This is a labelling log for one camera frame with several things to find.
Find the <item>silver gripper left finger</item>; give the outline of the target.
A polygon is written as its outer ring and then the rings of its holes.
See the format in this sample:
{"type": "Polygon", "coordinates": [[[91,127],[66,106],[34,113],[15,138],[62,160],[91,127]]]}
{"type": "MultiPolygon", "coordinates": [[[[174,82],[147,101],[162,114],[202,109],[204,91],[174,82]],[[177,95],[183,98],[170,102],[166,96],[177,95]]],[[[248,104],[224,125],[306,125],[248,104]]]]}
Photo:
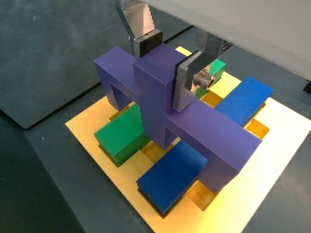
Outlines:
{"type": "Polygon", "coordinates": [[[129,32],[133,54],[142,57],[163,43],[150,5],[141,0],[115,0],[115,8],[129,32]]]}

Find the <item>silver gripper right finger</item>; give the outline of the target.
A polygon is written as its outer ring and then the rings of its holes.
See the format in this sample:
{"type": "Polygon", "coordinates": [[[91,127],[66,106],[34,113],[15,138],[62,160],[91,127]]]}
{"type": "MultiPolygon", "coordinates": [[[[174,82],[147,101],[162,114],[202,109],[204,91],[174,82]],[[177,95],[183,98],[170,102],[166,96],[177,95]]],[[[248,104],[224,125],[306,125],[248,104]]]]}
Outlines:
{"type": "Polygon", "coordinates": [[[201,87],[209,90],[217,83],[212,63],[233,45],[204,30],[197,32],[197,44],[204,50],[196,51],[175,66],[173,107],[178,112],[182,112],[194,102],[197,90],[201,87]]]}

